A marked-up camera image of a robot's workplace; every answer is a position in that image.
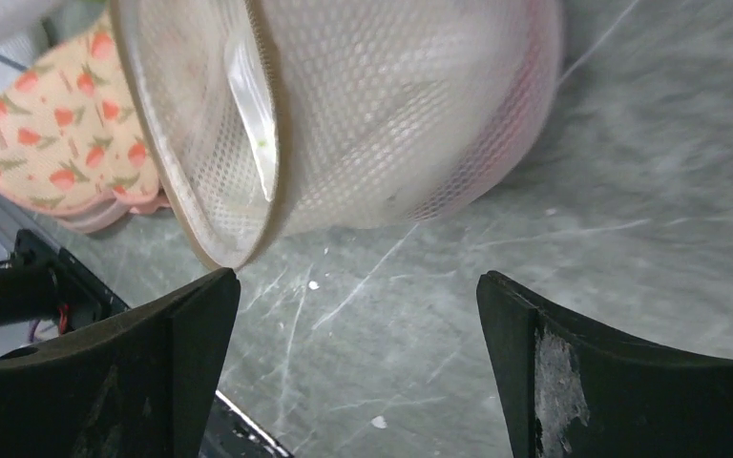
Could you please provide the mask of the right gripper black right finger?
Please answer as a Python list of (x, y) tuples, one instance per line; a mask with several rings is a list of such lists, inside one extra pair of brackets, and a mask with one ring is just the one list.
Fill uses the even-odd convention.
[(476, 288), (516, 457), (733, 457), (733, 360), (653, 343), (495, 271)]

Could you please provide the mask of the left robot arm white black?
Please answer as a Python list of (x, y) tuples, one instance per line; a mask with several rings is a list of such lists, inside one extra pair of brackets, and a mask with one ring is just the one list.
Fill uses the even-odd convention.
[(51, 268), (0, 267), (0, 326), (50, 319), (57, 315), (61, 304)]

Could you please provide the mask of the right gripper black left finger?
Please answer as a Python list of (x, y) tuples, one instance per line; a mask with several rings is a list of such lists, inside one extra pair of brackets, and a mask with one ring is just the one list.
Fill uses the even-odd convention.
[(241, 285), (222, 268), (0, 357), (0, 457), (196, 457)]

